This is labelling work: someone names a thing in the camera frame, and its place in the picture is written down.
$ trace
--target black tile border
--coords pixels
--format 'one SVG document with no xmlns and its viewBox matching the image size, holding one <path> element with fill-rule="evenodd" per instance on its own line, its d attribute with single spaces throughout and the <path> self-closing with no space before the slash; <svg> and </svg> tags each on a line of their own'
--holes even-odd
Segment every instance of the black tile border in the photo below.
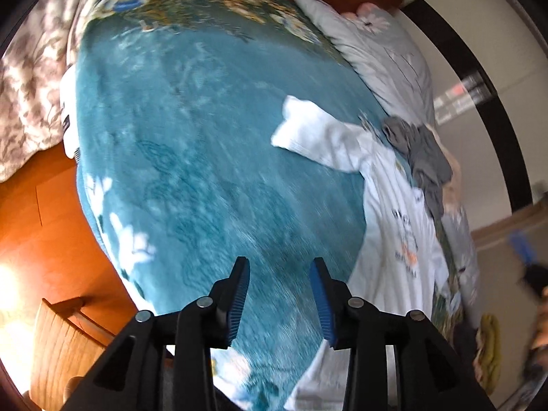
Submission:
<svg viewBox="0 0 548 411">
<path fill-rule="evenodd" d="M 480 73 L 494 97 L 476 106 L 476 109 L 499 159 L 510 207 L 512 212 L 515 212 L 532 204 L 531 184 L 516 132 L 493 83 L 479 60 L 459 34 L 426 1 L 414 0 L 401 8 L 401 11 L 442 53 L 459 79 L 462 80 L 474 72 Z"/>
</svg>

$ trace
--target orange wooden floor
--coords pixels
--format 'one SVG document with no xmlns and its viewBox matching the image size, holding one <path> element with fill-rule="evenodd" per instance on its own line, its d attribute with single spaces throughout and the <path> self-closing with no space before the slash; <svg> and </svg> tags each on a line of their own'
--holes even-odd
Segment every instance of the orange wooden floor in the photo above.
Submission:
<svg viewBox="0 0 548 411">
<path fill-rule="evenodd" d="M 61 144 L 0 184 L 0 358 L 18 387 L 27 382 L 40 299 L 75 296 L 113 333 L 136 312 L 84 218 L 76 165 Z"/>
</svg>

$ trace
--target metal screw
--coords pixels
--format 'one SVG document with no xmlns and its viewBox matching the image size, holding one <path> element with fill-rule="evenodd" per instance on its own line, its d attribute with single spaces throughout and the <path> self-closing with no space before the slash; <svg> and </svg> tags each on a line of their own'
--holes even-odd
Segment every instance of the metal screw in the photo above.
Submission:
<svg viewBox="0 0 548 411">
<path fill-rule="evenodd" d="M 422 321 L 426 318 L 426 315 L 424 315 L 424 312 L 419 310 L 411 311 L 409 313 L 409 316 L 411 317 L 412 320 L 415 320 L 415 321 Z"/>
<path fill-rule="evenodd" d="M 348 300 L 348 305 L 354 309 L 359 309 L 364 305 L 364 301 L 359 296 L 353 296 Z"/>
<path fill-rule="evenodd" d="M 150 317 L 152 317 L 152 313 L 150 311 L 139 311 L 135 314 L 135 320 L 139 323 L 147 321 Z"/>
<path fill-rule="evenodd" d="M 196 300 L 198 307 L 209 307 L 213 304 L 213 299 L 209 296 L 201 296 Z"/>
</svg>

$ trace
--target teal blanket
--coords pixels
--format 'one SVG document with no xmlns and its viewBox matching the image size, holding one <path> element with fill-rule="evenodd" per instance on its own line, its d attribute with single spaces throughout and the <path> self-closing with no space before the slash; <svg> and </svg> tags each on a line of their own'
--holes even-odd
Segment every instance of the teal blanket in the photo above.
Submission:
<svg viewBox="0 0 548 411">
<path fill-rule="evenodd" d="M 213 370 L 257 411 L 283 408 L 320 344 L 310 262 L 347 279 L 365 232 L 360 175 L 270 145 L 287 95 L 374 130 L 386 116 L 285 0 L 104 0 L 81 43 L 78 189 L 95 236 L 157 314 L 250 260 Z"/>
</svg>

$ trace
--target white t-shirt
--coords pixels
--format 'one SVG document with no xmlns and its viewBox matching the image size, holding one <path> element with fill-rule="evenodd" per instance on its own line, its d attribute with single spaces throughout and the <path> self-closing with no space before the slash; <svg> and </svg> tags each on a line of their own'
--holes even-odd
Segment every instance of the white t-shirt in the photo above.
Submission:
<svg viewBox="0 0 548 411">
<path fill-rule="evenodd" d="M 346 173 L 359 171 L 364 178 L 367 227 L 347 283 L 352 295 L 383 312 L 405 315 L 419 309 L 430 318 L 434 283 L 449 292 L 447 263 L 423 193 L 409 185 L 394 151 L 360 125 L 340 122 L 310 101 L 288 96 L 283 116 L 272 145 Z M 348 350 L 333 351 L 324 341 L 285 407 L 342 409 L 348 362 Z M 393 402 L 396 372 L 391 347 L 387 347 L 387 362 Z"/>
</svg>

